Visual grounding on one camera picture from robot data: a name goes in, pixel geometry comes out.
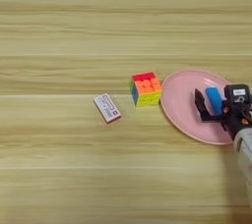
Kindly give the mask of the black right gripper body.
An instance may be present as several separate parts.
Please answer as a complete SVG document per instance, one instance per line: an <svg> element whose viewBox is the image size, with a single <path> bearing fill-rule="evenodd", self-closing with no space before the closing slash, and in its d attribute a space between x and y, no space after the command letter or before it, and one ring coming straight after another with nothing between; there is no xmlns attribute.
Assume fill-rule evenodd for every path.
<svg viewBox="0 0 252 224"><path fill-rule="evenodd" d="M228 106L224 106L220 123L234 140L241 130L252 128L252 110L234 110Z"/></svg>

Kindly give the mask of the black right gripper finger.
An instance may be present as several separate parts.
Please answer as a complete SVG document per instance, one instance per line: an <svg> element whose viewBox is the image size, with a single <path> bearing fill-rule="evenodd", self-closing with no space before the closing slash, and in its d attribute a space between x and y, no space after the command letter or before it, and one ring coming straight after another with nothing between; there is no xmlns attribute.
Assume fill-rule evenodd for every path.
<svg viewBox="0 0 252 224"><path fill-rule="evenodd" d="M205 93L212 106L214 114L211 115L205 105L205 98L199 89L195 89L195 105L203 122L219 122L222 117L222 98L216 87L207 87Z"/></svg>

